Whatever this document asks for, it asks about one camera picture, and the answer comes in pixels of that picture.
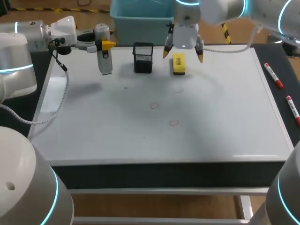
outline yellow black caution tape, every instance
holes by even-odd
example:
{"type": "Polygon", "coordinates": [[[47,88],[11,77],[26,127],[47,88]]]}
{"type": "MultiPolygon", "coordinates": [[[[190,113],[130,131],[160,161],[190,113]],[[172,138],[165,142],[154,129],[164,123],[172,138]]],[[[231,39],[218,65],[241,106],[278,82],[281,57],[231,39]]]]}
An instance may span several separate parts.
{"type": "Polygon", "coordinates": [[[55,13],[67,12],[81,12],[81,13],[109,13],[105,9],[80,9],[80,8],[11,8],[10,11],[54,11],[55,13]]]}
{"type": "Polygon", "coordinates": [[[231,44],[231,38],[229,36],[229,32],[228,32],[228,28],[227,28],[226,23],[222,24],[222,29],[223,29],[224,37],[226,39],[226,43],[231,44]]]}

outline red marker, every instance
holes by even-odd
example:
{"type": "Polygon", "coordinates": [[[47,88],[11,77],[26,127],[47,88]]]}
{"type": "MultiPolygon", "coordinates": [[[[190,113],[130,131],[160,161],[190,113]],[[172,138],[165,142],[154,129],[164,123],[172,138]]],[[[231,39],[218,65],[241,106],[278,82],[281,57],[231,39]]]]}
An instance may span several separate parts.
{"type": "Polygon", "coordinates": [[[280,89],[283,89],[283,84],[281,83],[281,81],[278,79],[278,77],[276,76],[276,74],[274,73],[274,71],[271,69],[271,67],[268,65],[268,63],[264,64],[264,67],[266,68],[266,70],[269,72],[269,74],[271,75],[271,77],[273,78],[273,80],[275,81],[275,83],[277,84],[277,86],[280,89]]]}
{"type": "Polygon", "coordinates": [[[297,109],[294,105],[294,102],[292,101],[291,96],[288,95],[286,97],[286,100],[287,100],[287,103],[289,104],[289,106],[291,108],[292,113],[294,114],[294,117],[296,118],[298,126],[300,127],[300,116],[299,116],[299,113],[298,113],[298,111],[297,111],[297,109]]]}

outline yellow sponge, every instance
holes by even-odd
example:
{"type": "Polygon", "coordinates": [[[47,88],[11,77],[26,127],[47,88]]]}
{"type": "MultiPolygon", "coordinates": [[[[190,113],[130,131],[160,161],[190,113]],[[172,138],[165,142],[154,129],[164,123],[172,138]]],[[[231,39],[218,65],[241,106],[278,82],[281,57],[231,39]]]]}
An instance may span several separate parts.
{"type": "Polygon", "coordinates": [[[184,62],[183,53],[173,54],[173,74],[184,75],[186,73],[186,64],[184,62]]]}

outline white cable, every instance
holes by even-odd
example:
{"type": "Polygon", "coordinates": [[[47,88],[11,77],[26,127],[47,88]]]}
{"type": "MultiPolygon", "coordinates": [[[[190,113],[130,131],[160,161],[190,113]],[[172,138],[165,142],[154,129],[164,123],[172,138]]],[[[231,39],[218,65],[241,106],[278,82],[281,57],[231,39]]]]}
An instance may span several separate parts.
{"type": "Polygon", "coordinates": [[[0,101],[0,105],[5,101],[6,99],[6,85],[4,83],[4,78],[3,78],[3,75],[0,74],[0,81],[1,81],[1,84],[2,84],[2,87],[3,87],[3,99],[0,101]]]}
{"type": "Polygon", "coordinates": [[[68,90],[68,87],[69,87],[69,74],[68,72],[66,72],[66,79],[67,79],[67,82],[66,82],[66,88],[65,88],[65,92],[64,92],[64,95],[62,97],[62,100],[60,102],[60,106],[58,107],[58,109],[55,111],[55,113],[53,114],[52,117],[50,117],[48,120],[45,120],[45,121],[41,121],[41,122],[33,122],[33,121],[28,121],[28,120],[24,120],[23,118],[21,118],[17,113],[15,113],[14,110],[12,110],[11,108],[9,108],[8,106],[6,105],[0,105],[0,108],[2,109],[5,109],[7,110],[8,112],[10,112],[17,120],[19,120],[20,122],[22,123],[25,123],[25,124],[29,124],[29,125],[40,125],[40,124],[44,124],[44,123],[48,123],[50,121],[52,121],[53,119],[55,119],[55,117],[57,116],[57,114],[59,113],[61,107],[62,107],[62,104],[64,103],[65,99],[66,99],[66,96],[67,96],[67,90],[68,90]]]}
{"type": "Polygon", "coordinates": [[[241,52],[244,52],[244,51],[246,51],[248,48],[250,48],[250,46],[251,46],[252,43],[253,43],[253,40],[254,40],[255,35],[256,35],[257,33],[259,33],[262,29],[263,29],[263,27],[260,26],[260,25],[257,25],[256,27],[253,28],[252,33],[251,33],[251,36],[250,36],[249,43],[248,43],[248,45],[247,45],[245,48],[243,48],[243,49],[235,50],[235,51],[223,51],[223,50],[215,50],[215,49],[204,48],[204,50],[205,50],[205,51],[208,51],[208,52],[213,52],[213,53],[241,53],[241,52]]]}

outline black cable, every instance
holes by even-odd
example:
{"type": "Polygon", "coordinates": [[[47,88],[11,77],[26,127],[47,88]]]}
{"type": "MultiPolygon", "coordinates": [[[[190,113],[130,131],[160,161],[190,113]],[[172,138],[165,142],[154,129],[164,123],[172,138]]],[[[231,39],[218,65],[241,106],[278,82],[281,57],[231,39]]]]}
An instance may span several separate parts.
{"type": "Polygon", "coordinates": [[[91,4],[91,3],[92,3],[92,0],[90,0],[88,3],[82,5],[82,4],[79,3],[79,0],[77,0],[77,5],[78,5],[78,6],[81,6],[81,7],[82,7],[82,6],[88,6],[88,5],[91,4]]]}
{"type": "Polygon", "coordinates": [[[57,47],[60,46],[60,41],[58,39],[53,39],[49,42],[48,44],[48,51],[49,53],[52,55],[53,58],[55,58],[57,64],[63,69],[63,71],[67,72],[68,71],[68,68],[63,64],[61,63],[59,60],[58,60],[58,51],[57,51],[57,47]],[[54,44],[54,48],[53,50],[51,50],[51,44],[54,44]]]}

